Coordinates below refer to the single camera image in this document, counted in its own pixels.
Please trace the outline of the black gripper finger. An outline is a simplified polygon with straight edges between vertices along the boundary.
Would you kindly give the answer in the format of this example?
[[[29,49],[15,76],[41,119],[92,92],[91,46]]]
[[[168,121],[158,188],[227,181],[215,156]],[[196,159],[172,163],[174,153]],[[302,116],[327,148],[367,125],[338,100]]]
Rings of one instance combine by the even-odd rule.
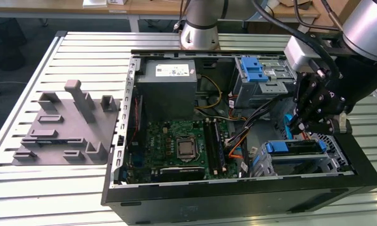
[[[311,73],[302,73],[298,76],[296,91],[294,96],[294,102],[296,104],[294,118],[290,123],[291,133],[300,133],[304,129],[300,129],[303,123],[303,114],[307,106],[307,98],[310,96],[308,88],[311,83]]]
[[[312,126],[327,121],[323,110],[327,105],[328,90],[320,81],[311,80],[308,92],[306,126],[311,129]]]

